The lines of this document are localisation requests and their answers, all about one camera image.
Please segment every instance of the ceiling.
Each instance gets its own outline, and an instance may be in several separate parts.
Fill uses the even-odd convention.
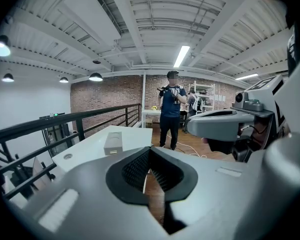
[[[75,18],[91,12],[91,19],[103,19],[103,11],[100,18],[98,10],[84,10],[74,17],[63,10],[65,1],[19,0],[9,13],[12,20],[0,28],[0,35],[7,35],[12,46],[11,55],[0,57],[0,63],[55,71],[73,83],[93,72],[105,77],[144,71],[165,75],[181,45],[189,45],[178,69],[183,76],[247,88],[269,76],[287,75],[286,47],[292,32],[279,2],[89,0],[91,5],[99,3],[119,34],[111,44],[104,42],[109,28],[97,31]],[[235,80],[255,73],[258,77]]]

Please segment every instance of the brick wall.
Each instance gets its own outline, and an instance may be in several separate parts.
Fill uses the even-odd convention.
[[[188,94],[189,84],[193,84],[196,81],[201,85],[215,84],[215,94],[225,96],[225,101],[216,101],[214,109],[219,110],[223,108],[230,108],[231,103],[235,100],[235,94],[243,89],[221,82],[214,82],[211,80],[181,76],[179,78],[179,84],[184,87]],[[145,109],[149,110],[152,106],[158,106],[158,94],[157,88],[168,84],[167,77],[165,75],[147,75],[145,81]],[[113,106],[121,106],[128,104],[142,103],[142,88],[143,77],[138,75],[130,76],[115,76],[104,78],[102,82],[83,81],[73,83],[71,85],[71,112],[81,112],[87,110],[108,108]],[[83,120],[83,128],[86,129],[97,123],[106,121],[110,118],[123,114],[125,111],[119,110],[106,114],[97,115],[94,117],[86,118]],[[153,119],[154,122],[159,121],[159,116],[150,116],[147,118]],[[101,130],[108,125],[115,125],[124,120],[124,117],[120,117],[115,121],[100,126],[98,129],[91,130],[85,135],[88,137],[98,130]]]
[[[214,109],[221,110],[223,108],[230,108],[232,102],[235,100],[236,92],[242,91],[243,89],[230,84],[215,82],[211,80],[180,76],[179,85],[183,86],[185,92],[188,95],[189,84],[193,84],[196,81],[199,85],[212,85],[215,84],[215,94],[225,96],[225,101],[215,101]],[[158,106],[158,94],[157,88],[167,85],[168,79],[165,75],[147,75],[145,80],[145,109],[149,110],[152,106]],[[148,119],[153,119],[154,122],[159,121],[159,116],[148,115]]]
[[[93,82],[90,80],[73,83],[71,85],[70,101],[71,112],[82,112],[87,110],[103,109],[113,106],[122,106],[142,102],[143,77],[138,75],[115,76],[104,78],[102,82]],[[113,111],[105,114],[96,115],[83,119],[83,129],[101,123],[125,113],[125,110]],[[125,117],[120,117],[97,129],[88,131],[85,136],[96,133],[97,131],[109,126],[116,125],[123,121]]]

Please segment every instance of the backpack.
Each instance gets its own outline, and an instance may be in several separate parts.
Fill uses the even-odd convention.
[[[204,110],[203,100],[199,96],[196,96],[196,95],[195,95],[195,101],[191,106],[192,106],[192,109],[195,111],[195,114],[202,113]]]

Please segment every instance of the black metal railing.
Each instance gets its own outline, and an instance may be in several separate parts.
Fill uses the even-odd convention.
[[[131,111],[128,111],[129,108],[133,108],[133,107],[137,107],[137,108],[133,109]],[[34,120],[34,121],[17,124],[17,125],[0,130],[0,144],[3,149],[3,150],[0,149],[0,153],[6,157],[6,159],[0,157],[0,160],[2,162],[7,163],[7,165],[0,167],[0,175],[3,175],[7,171],[14,171],[15,174],[19,177],[19,179],[23,181],[21,184],[19,184],[16,188],[11,190],[10,192],[3,193],[3,196],[7,199],[12,198],[16,194],[20,193],[20,191],[22,191],[23,189],[29,187],[30,185],[33,185],[33,183],[36,180],[38,180],[43,175],[49,173],[49,171],[51,171],[53,168],[56,167],[56,165],[53,163],[53,164],[45,167],[37,175],[24,178],[18,170],[18,168],[21,168],[21,169],[23,168],[24,162],[26,162],[30,159],[33,159],[36,156],[38,156],[50,149],[62,144],[62,143],[68,142],[69,140],[71,140],[75,137],[78,137],[79,141],[81,142],[85,139],[86,132],[96,129],[100,126],[103,126],[103,125],[110,123],[121,117],[125,117],[125,118],[123,121],[116,124],[117,126],[120,126],[123,123],[125,123],[124,126],[129,127],[131,125],[131,127],[133,127],[141,119],[140,108],[141,108],[141,104],[139,104],[139,103],[131,104],[131,105],[100,108],[100,109],[94,109],[94,110],[89,110],[89,111],[84,111],[84,112],[77,112],[77,113],[58,115],[58,116],[54,116],[54,117],[42,118],[42,119],[38,119],[38,120]],[[115,116],[106,121],[100,122],[96,125],[90,126],[89,128],[86,128],[86,129],[84,129],[84,127],[83,127],[82,120],[85,118],[89,118],[89,117],[93,117],[93,116],[97,116],[97,115],[101,115],[101,114],[105,114],[105,113],[109,113],[109,112],[113,112],[113,111],[119,111],[119,110],[123,110],[123,109],[125,110],[123,114]],[[37,131],[41,131],[43,129],[47,129],[49,127],[54,127],[57,125],[61,125],[61,124],[65,124],[65,123],[69,123],[69,122],[73,122],[73,121],[75,121],[77,133],[74,133],[70,136],[67,136],[63,139],[60,139],[56,142],[46,145],[46,146],[44,146],[38,150],[35,150],[32,153],[27,154],[21,158],[19,158],[17,155],[16,155],[16,159],[12,158],[12,156],[8,150],[7,144],[6,144],[7,141],[13,140],[13,139],[19,138],[21,136],[37,132]]]

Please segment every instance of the man in blue t-shirt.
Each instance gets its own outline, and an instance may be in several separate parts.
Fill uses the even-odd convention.
[[[171,132],[170,148],[175,150],[178,141],[178,129],[180,123],[180,103],[187,103],[185,89],[178,85],[178,74],[176,70],[169,71],[166,77],[169,84],[163,87],[158,96],[160,116],[160,147],[166,144],[167,133]]]

